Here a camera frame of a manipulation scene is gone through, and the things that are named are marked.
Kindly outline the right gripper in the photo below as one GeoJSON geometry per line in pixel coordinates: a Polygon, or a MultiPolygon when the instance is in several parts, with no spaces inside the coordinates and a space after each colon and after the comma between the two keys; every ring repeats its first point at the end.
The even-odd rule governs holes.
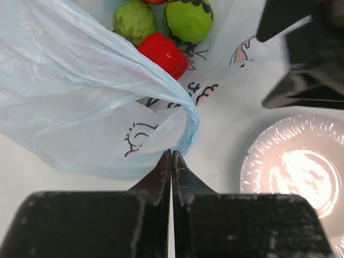
{"type": "Polygon", "coordinates": [[[284,35],[289,71],[262,101],[266,109],[290,106],[343,109],[343,1],[266,1],[256,38],[284,35]]]}

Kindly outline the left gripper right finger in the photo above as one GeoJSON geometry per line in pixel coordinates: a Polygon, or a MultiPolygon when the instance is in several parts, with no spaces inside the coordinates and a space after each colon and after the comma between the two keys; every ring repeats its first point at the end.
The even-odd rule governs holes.
{"type": "Polygon", "coordinates": [[[219,194],[172,153],[176,257],[333,257],[310,203],[288,194],[219,194]]]}

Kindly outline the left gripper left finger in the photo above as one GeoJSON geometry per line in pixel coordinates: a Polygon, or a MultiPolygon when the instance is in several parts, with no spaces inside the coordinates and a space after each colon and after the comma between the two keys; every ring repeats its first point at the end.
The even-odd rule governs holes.
{"type": "Polygon", "coordinates": [[[126,191],[39,191],[19,207],[1,257],[167,257],[171,151],[126,191]]]}

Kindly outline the green watermelon toy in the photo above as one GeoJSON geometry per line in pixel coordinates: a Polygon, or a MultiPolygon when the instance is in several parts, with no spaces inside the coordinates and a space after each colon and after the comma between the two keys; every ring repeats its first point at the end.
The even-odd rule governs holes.
{"type": "Polygon", "coordinates": [[[167,1],[162,21],[166,33],[179,44],[196,45],[212,30],[214,14],[210,1],[167,1]]]}

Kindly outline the light blue plastic bag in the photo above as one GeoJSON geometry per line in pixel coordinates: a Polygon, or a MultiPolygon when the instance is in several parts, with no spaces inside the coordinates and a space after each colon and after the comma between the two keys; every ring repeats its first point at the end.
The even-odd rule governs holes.
{"type": "Polygon", "coordinates": [[[197,106],[249,62],[286,59],[284,35],[256,38],[266,1],[210,1],[202,42],[165,31],[165,4],[149,5],[157,32],[189,61],[175,80],[114,32],[126,1],[1,1],[1,133],[63,173],[137,179],[164,149],[186,154],[197,106]]]}

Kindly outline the red bell pepper toy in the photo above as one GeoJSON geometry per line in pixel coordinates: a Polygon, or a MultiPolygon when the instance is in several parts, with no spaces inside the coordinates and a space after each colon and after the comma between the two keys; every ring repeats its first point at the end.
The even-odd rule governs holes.
{"type": "Polygon", "coordinates": [[[149,35],[139,45],[138,51],[175,80],[183,76],[189,65],[188,59],[175,43],[159,32],[149,35]]]}

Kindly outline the orange red tomato toy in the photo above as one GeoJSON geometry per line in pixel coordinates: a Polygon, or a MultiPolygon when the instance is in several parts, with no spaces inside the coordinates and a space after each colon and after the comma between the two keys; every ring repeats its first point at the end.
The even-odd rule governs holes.
{"type": "Polygon", "coordinates": [[[167,0],[144,0],[144,2],[150,5],[162,5],[162,4],[165,4],[167,0]]]}

